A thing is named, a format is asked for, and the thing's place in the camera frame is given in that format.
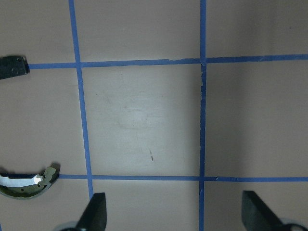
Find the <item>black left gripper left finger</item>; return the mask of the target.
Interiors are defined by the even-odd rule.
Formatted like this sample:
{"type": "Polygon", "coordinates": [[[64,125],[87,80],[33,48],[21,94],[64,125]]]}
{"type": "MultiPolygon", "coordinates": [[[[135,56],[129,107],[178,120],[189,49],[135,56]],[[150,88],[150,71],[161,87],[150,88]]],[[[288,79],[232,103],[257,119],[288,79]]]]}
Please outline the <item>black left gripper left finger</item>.
{"type": "Polygon", "coordinates": [[[89,201],[74,231],[104,231],[106,229],[105,193],[95,193],[89,201]]]}

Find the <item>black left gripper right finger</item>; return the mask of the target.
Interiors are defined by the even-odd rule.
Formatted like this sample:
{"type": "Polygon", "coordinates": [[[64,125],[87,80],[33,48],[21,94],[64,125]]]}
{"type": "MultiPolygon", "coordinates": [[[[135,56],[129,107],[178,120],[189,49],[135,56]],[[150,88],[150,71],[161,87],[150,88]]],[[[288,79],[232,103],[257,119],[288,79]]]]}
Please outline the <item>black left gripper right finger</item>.
{"type": "Polygon", "coordinates": [[[287,231],[273,211],[263,202],[254,191],[243,191],[242,223],[247,231],[287,231]]]}

